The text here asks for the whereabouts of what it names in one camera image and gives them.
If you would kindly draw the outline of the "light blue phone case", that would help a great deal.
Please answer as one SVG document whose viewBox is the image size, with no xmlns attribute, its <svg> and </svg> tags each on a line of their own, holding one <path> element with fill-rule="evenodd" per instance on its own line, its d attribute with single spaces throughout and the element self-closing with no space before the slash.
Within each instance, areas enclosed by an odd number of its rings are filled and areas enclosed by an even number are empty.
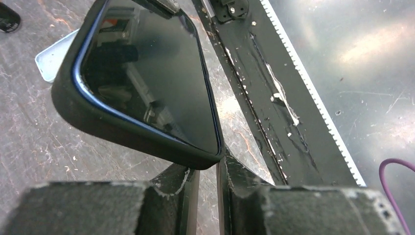
<svg viewBox="0 0 415 235">
<path fill-rule="evenodd" d="M 62 61 L 79 29 L 71 32 L 35 56 L 35 63 L 45 82 L 53 83 Z"/>
</svg>

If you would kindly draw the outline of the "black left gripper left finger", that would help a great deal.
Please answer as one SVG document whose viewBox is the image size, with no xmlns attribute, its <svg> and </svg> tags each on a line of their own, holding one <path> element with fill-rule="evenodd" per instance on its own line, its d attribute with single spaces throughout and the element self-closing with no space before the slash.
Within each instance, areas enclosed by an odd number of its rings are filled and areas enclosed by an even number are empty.
<svg viewBox="0 0 415 235">
<path fill-rule="evenodd" d="M 193 235 L 200 172 L 178 164 L 149 181 L 47 182 L 28 189 L 3 235 Z"/>
</svg>

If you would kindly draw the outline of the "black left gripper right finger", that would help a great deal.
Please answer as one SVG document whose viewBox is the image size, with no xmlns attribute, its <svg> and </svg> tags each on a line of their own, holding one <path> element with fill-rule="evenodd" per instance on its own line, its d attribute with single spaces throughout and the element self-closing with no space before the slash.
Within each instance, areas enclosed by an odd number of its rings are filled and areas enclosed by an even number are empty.
<svg viewBox="0 0 415 235">
<path fill-rule="evenodd" d="M 403 235 L 391 203 L 366 187 L 274 186 L 228 149 L 217 164 L 222 235 Z"/>
</svg>

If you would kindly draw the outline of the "black phone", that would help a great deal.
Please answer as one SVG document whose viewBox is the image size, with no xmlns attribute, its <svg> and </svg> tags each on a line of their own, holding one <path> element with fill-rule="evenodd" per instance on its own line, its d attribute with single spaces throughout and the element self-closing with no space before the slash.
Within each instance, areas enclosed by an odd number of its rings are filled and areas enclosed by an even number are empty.
<svg viewBox="0 0 415 235">
<path fill-rule="evenodd" d="M 54 79 L 73 127 L 196 170 L 225 143 L 196 26 L 174 0 L 97 0 Z"/>
</svg>

